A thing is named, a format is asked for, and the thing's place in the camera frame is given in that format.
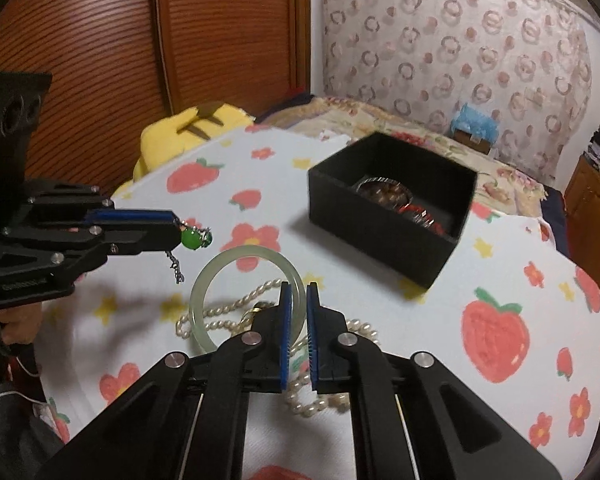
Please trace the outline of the left hand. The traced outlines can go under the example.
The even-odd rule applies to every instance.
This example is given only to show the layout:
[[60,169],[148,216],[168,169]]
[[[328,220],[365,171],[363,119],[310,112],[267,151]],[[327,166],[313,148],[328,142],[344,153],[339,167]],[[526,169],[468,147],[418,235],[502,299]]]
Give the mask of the left hand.
[[0,310],[1,338],[4,344],[32,344],[43,321],[42,304],[26,304]]

